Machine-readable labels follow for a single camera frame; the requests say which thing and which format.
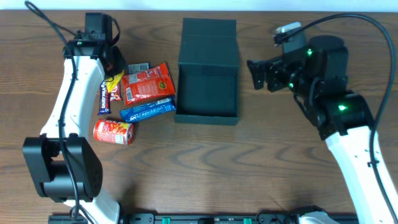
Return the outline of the yellow snack bag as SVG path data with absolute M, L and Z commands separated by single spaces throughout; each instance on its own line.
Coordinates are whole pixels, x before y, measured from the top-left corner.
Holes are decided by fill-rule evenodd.
M 125 71 L 123 70 L 119 74 L 117 74 L 113 77 L 107 78 L 104 81 L 106 83 L 106 88 L 109 93 L 111 93 L 111 91 L 114 89 L 114 87 L 120 82 L 120 80 L 122 79 L 124 74 L 125 74 Z

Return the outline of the red snack bag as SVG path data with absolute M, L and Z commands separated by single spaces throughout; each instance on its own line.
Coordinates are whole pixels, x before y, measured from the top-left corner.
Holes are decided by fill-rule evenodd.
M 174 83 L 165 62 L 143 72 L 125 75 L 121 82 L 126 106 L 175 94 Z

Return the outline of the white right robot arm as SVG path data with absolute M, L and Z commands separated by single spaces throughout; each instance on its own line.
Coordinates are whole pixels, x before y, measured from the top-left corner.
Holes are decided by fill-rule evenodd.
M 347 88 L 343 39 L 321 35 L 284 44 L 283 54 L 249 60 L 255 89 L 289 89 L 336 159 L 360 223 L 397 223 L 397 192 L 363 96 Z

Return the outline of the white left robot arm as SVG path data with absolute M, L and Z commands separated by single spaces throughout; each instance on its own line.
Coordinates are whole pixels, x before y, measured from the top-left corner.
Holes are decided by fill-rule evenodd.
M 114 26 L 107 14 L 86 13 L 84 31 L 63 48 L 63 80 L 51 115 L 39 136 L 26 138 L 22 147 L 37 194 L 68 205 L 72 220 L 121 220 L 121 207 L 102 188 L 103 168 L 88 142 L 97 91 L 126 65 Z

